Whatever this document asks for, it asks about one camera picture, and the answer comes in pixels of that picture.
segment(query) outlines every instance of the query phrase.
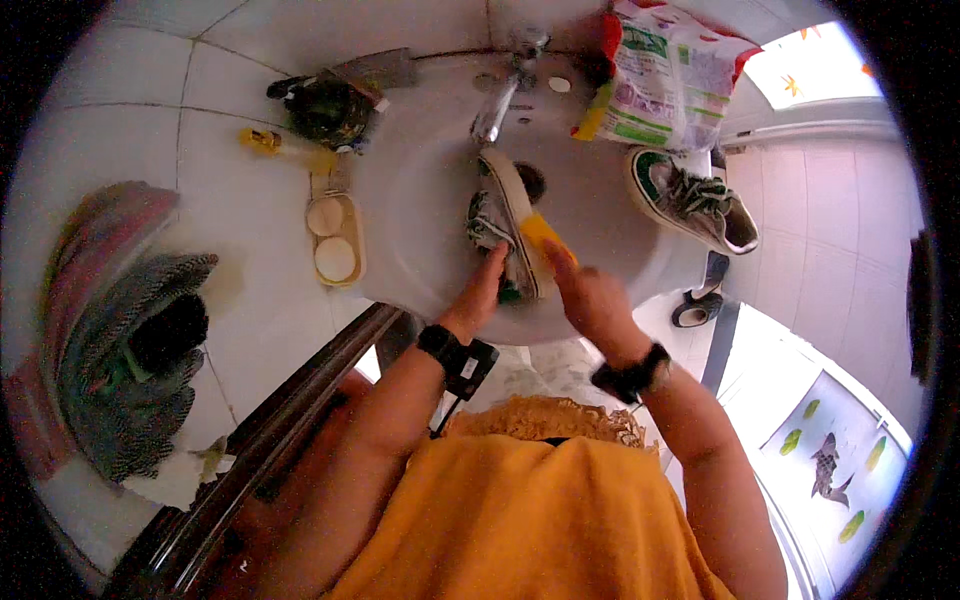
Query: wristwatch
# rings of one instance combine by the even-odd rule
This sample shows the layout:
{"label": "wristwatch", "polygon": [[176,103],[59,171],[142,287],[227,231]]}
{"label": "wristwatch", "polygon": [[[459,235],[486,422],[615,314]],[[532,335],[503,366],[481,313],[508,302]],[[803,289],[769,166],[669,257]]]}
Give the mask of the wristwatch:
{"label": "wristwatch", "polygon": [[647,355],[624,369],[604,363],[590,377],[590,383],[624,404],[642,404],[641,396],[655,392],[670,379],[673,361],[659,342],[654,342]]}
{"label": "wristwatch", "polygon": [[417,348],[437,359],[444,372],[452,373],[463,367],[463,344],[457,336],[443,325],[429,325],[420,332],[417,338]]}
{"label": "wristwatch", "polygon": [[417,348],[433,356],[444,368],[444,389],[469,401],[500,356],[499,350],[480,340],[460,343],[446,327],[433,324],[420,332]]}

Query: green shoe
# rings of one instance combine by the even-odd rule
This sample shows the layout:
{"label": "green shoe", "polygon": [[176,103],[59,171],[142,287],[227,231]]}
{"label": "green shoe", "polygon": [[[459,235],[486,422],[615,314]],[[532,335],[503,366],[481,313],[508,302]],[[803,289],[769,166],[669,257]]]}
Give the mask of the green shoe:
{"label": "green shoe", "polygon": [[738,256],[756,248],[759,232],[740,197],[720,178],[678,168],[662,151],[636,148],[627,157],[627,187],[634,203],[658,223],[699,239],[712,250]]}
{"label": "green shoe", "polygon": [[488,148],[480,153],[481,191],[473,195],[467,213],[467,235],[482,252],[501,241],[510,245],[500,281],[498,300],[517,304],[543,296],[541,281],[552,281],[538,269],[537,257],[526,247],[519,223],[533,214],[530,200],[514,164],[502,153]]}

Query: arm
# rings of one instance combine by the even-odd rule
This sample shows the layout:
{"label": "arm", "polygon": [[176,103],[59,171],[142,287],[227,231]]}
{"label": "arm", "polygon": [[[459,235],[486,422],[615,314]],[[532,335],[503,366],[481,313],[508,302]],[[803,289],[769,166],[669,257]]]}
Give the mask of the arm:
{"label": "arm", "polygon": [[[496,308],[504,244],[437,320],[468,344]],[[357,408],[329,468],[264,568],[258,598],[313,598],[336,583],[373,535],[407,459],[426,437],[444,371],[412,346]]]}
{"label": "arm", "polygon": [[[641,361],[653,343],[634,323],[620,282],[577,269],[558,246],[547,253],[573,326],[615,369]],[[684,467],[686,517],[710,570],[737,598],[785,598],[786,568],[766,503],[723,407],[676,365],[643,401]]]}

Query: plastic bag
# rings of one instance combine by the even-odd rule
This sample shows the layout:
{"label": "plastic bag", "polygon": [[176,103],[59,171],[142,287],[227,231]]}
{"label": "plastic bag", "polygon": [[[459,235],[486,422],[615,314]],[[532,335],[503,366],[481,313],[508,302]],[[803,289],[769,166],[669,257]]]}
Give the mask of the plastic bag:
{"label": "plastic bag", "polygon": [[614,74],[573,137],[674,151],[712,148],[743,64],[760,48],[668,5],[642,8],[621,0],[613,11],[603,36]]}

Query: leaf sticker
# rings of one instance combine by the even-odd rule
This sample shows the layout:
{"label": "leaf sticker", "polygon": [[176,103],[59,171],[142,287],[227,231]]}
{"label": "leaf sticker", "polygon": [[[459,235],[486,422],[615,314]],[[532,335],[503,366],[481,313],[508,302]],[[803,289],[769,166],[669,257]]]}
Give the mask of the leaf sticker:
{"label": "leaf sticker", "polygon": [[786,456],[790,452],[793,452],[794,448],[797,447],[797,443],[800,441],[800,434],[800,429],[794,429],[786,434],[786,440],[783,441],[783,445],[780,447],[780,456]]}
{"label": "leaf sticker", "polygon": [[887,447],[887,437],[883,436],[874,444],[874,449],[870,451],[870,456],[867,457],[867,470],[874,470],[876,464],[880,462],[880,455],[883,454],[883,449]]}
{"label": "leaf sticker", "polygon": [[857,514],[847,522],[847,525],[843,528],[843,531],[840,532],[840,537],[837,538],[837,540],[839,540],[840,543],[850,541],[853,536],[856,535],[857,530],[860,529],[860,525],[863,524],[863,517],[863,511],[858,511]]}
{"label": "leaf sticker", "polygon": [[817,412],[817,407],[820,406],[820,399],[813,400],[806,405],[806,410],[804,411],[804,419],[809,419],[813,417],[813,413]]}

